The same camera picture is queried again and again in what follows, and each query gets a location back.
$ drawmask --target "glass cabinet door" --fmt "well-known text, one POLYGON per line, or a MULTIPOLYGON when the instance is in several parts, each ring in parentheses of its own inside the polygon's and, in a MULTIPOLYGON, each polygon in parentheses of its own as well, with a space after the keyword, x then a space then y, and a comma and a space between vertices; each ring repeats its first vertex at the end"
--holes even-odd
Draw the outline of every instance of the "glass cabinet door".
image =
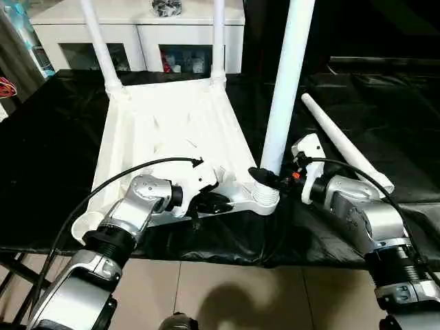
MULTIPOLYGON (((94 47, 91 43, 60 43, 59 45, 71 69, 100 69, 94 47)), ((109 48, 110 57, 115 69, 118 71, 130 71, 124 44, 107 43, 107 47, 109 48)))

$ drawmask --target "black cable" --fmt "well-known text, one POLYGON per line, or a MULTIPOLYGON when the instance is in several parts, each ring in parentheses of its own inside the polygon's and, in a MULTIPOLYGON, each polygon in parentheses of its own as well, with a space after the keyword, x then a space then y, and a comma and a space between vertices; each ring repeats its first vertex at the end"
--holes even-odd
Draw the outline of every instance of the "black cable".
POLYGON ((32 315, 32 312, 34 311, 35 305, 38 302, 39 298, 40 298, 40 293, 41 293, 41 287, 43 284, 44 279, 46 278, 47 272, 49 271, 52 259, 55 257, 55 253, 56 253, 56 246, 58 245, 58 242, 60 241, 66 227, 72 222, 72 220, 74 219, 76 213, 78 213, 83 207, 84 205, 93 197, 95 196, 97 193, 99 193, 102 189, 104 189, 106 186, 108 186, 110 183, 116 181, 117 179, 120 179, 121 177, 124 177, 125 175, 135 172, 137 170, 140 170, 141 168, 147 167, 147 166, 152 166, 152 165, 156 165, 156 164, 160 164, 160 163, 165 163, 165 162, 192 162, 192 165, 194 167, 196 167, 197 165, 200 165, 201 163, 203 163, 203 160, 201 159, 194 159, 194 158, 187 158, 187 157, 169 157, 169 158, 162 158, 162 159, 156 159, 156 160, 152 160, 150 162, 146 162, 137 166, 134 166, 132 168, 129 168, 128 170, 124 170, 121 173, 115 175, 114 177, 111 177, 110 179, 104 181, 101 183, 101 185, 99 185, 98 187, 96 187, 95 189, 93 189, 88 195, 87 197, 85 197, 75 208, 74 210, 69 214, 69 216, 66 218, 66 220, 64 221, 64 223, 62 224, 60 230, 58 231, 58 234, 56 235, 54 242, 52 244, 52 247, 50 248, 49 253, 47 254, 46 260, 44 262, 43 268, 41 269, 40 272, 40 276, 38 278, 38 282, 36 283, 36 287, 35 287, 35 291, 34 291, 34 297, 32 299, 32 306, 31 306, 31 313, 30 315, 32 315))
MULTIPOLYGON (((410 229, 406 225, 405 216, 404 216, 402 209, 400 208, 400 205, 391 197, 390 193, 388 191, 386 191, 386 189, 384 187, 382 187, 379 182, 374 180, 370 175, 366 174, 363 170, 360 170, 357 167, 354 167, 350 164, 340 162, 339 160, 329 159, 329 158, 307 157, 305 159, 305 162, 306 162, 306 164, 309 164, 312 162, 323 162, 323 163, 337 164, 337 165, 342 166, 344 168, 347 168, 347 169, 353 171, 354 173, 357 173, 357 174, 363 176, 365 179, 369 180, 382 194, 384 194, 384 196, 388 200, 389 204, 392 207, 394 207, 394 209, 396 209, 397 213, 399 213, 399 215, 404 223, 404 227, 408 233, 408 238, 410 239, 410 242, 412 244, 412 248, 414 249, 414 251, 417 255, 417 258, 422 259, 422 254, 421 254, 419 248, 417 247, 416 243, 414 242, 414 239, 413 239, 413 236, 411 234, 410 229)), ((428 265, 428 262, 425 263, 425 267, 426 267, 426 271, 429 274, 429 276, 432 278, 432 280, 435 282, 435 284, 437 284, 437 286, 440 287, 440 278, 437 277, 437 275, 434 273, 434 271, 428 265)))

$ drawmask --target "items in cabinet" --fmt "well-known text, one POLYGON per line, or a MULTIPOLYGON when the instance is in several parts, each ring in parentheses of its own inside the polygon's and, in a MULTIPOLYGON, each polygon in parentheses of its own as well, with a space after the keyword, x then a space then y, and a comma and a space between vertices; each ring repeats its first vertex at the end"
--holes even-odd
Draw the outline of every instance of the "items in cabinet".
POLYGON ((159 45, 164 72, 210 73, 211 45, 159 45))
MULTIPOLYGON (((98 59, 91 43, 60 43, 71 69, 99 70, 98 59)), ((122 43, 107 43, 113 65, 118 71, 130 71, 129 60, 122 43)))

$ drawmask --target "cabinet door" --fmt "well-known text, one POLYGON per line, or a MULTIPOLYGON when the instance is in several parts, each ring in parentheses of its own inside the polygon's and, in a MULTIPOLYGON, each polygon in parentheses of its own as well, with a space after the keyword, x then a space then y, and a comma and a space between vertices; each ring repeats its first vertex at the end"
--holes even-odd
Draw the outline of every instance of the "cabinet door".
MULTIPOLYGON (((142 71, 145 62, 134 25, 100 25, 117 70, 142 71)), ((54 69, 99 69, 86 25, 34 25, 54 69)))
MULTIPOLYGON (((201 53, 205 65, 212 59, 212 25, 138 25, 137 26, 149 71, 164 71, 164 57, 167 52, 176 54, 181 46, 184 53, 201 53)), ((229 74, 241 72, 241 52, 243 50, 242 25, 225 26, 225 71, 229 74)))

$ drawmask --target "white tube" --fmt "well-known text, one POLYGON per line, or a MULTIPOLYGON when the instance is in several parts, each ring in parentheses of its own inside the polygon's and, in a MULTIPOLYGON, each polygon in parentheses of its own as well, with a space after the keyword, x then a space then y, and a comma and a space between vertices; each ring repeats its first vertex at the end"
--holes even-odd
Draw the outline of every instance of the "white tube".
POLYGON ((315 0, 291 0, 261 168, 280 173, 315 0))
POLYGON ((3 105, 1 105, 1 102, 0 102, 0 122, 7 117, 8 117, 8 114, 6 113, 6 110, 3 108, 3 105))
POLYGON ((116 76, 116 71, 111 62, 111 57, 107 44, 102 37, 99 22, 96 18, 96 13, 91 0, 80 0, 82 11, 84 12, 85 21, 89 29, 93 48, 95 49, 96 57, 98 58, 99 66, 101 67, 102 75, 104 76, 105 88, 108 93, 112 93, 122 88, 122 84, 116 76))
MULTIPOLYGON (((370 175, 389 193, 394 190, 393 183, 385 176, 385 174, 378 172, 374 166, 365 158, 356 146, 351 143, 350 139, 339 129, 333 120, 322 110, 322 108, 315 102, 315 100, 307 93, 301 96, 301 100, 310 110, 316 121, 322 127, 324 132, 329 136, 335 147, 339 150, 346 162, 357 167, 370 175)), ((358 177, 364 181, 369 182, 362 176, 358 177)))
POLYGON ((226 82, 225 75, 225 0, 214 0, 214 36, 211 78, 226 82))

